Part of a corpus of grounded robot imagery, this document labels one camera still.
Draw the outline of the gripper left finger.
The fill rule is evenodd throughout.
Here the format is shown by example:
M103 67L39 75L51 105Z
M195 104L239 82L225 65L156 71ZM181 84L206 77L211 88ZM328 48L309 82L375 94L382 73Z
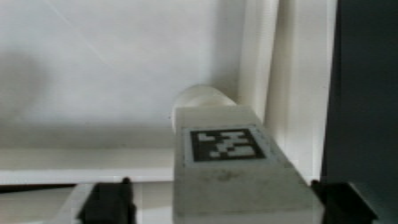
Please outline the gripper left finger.
M55 215L55 224L136 224L133 183L80 184Z

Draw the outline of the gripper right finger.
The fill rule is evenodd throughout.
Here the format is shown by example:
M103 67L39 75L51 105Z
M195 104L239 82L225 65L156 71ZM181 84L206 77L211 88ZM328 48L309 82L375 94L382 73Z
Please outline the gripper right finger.
M321 224L373 224L378 215L351 184L312 180L311 189L325 208Z

